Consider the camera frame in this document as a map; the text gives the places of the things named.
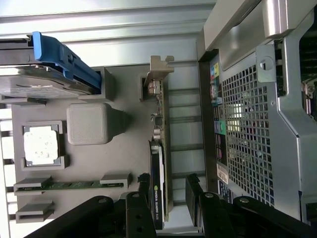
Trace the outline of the silver hard disk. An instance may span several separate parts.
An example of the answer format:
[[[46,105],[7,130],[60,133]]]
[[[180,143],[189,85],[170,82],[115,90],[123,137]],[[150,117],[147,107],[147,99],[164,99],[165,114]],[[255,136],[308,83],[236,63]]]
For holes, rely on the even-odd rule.
[[[79,78],[67,79],[54,63],[35,59],[31,37],[0,39],[0,95],[10,98],[71,99],[98,89]]]

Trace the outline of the grey parts rack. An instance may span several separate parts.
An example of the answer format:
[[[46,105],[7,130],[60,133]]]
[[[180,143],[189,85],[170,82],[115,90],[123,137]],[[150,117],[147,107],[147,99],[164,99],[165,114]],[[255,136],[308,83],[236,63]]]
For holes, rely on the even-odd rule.
[[[46,178],[51,176],[55,181],[89,181],[99,180],[104,175],[130,174],[133,181],[128,189],[107,188],[49,191],[40,196],[23,195],[17,198],[17,205],[10,213],[35,200],[53,201],[54,213],[42,223],[17,224],[9,221],[10,235],[5,235],[8,223],[0,218],[1,238],[22,238],[52,219],[74,208],[80,203],[96,195],[107,195],[118,199],[121,193],[138,188],[136,178],[149,170],[149,144],[153,134],[151,114],[156,111],[155,100],[139,101],[138,79],[149,71],[149,65],[125,65],[107,67],[113,75],[116,86],[116,96],[109,103],[113,108],[129,114],[131,124],[127,131],[113,138],[104,145],[73,146],[68,143],[65,135],[65,151],[70,157],[70,166],[53,171],[22,171],[21,159],[24,157],[22,126],[26,122],[63,121],[66,122],[66,109],[72,103],[82,103],[79,100],[51,100],[39,106],[11,106],[13,119],[13,145],[15,160],[15,179],[8,186],[13,186],[25,178]]]

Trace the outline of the silver CPU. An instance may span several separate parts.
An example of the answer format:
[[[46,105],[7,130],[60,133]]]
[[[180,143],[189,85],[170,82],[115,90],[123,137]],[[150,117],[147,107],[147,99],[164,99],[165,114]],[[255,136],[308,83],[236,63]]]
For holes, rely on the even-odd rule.
[[[59,157],[57,133],[51,127],[31,127],[23,137],[25,159],[31,165],[53,165]]]

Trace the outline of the green RAM stick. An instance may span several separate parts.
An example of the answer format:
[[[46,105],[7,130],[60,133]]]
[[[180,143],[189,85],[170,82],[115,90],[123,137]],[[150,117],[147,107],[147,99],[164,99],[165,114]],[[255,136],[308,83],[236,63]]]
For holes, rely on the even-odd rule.
[[[43,185],[21,186],[16,191],[51,191],[51,190],[79,190],[79,189],[102,189],[112,187],[124,187],[122,182],[100,183],[99,181],[76,181],[76,182],[53,182],[49,181]]]

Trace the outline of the blue disk caddy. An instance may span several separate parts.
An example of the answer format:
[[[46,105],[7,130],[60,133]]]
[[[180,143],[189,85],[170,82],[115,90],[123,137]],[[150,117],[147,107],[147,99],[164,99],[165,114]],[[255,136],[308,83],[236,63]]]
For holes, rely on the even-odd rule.
[[[35,60],[56,68],[68,82],[82,83],[90,87],[94,94],[101,92],[101,75],[83,62],[65,44],[38,31],[31,34],[30,40]]]

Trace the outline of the black open PC case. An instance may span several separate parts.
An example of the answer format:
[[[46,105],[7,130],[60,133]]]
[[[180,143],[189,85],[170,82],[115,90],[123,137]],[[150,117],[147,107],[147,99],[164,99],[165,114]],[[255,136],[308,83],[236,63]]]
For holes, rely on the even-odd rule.
[[[317,0],[216,0],[196,47],[207,192],[317,229]]]

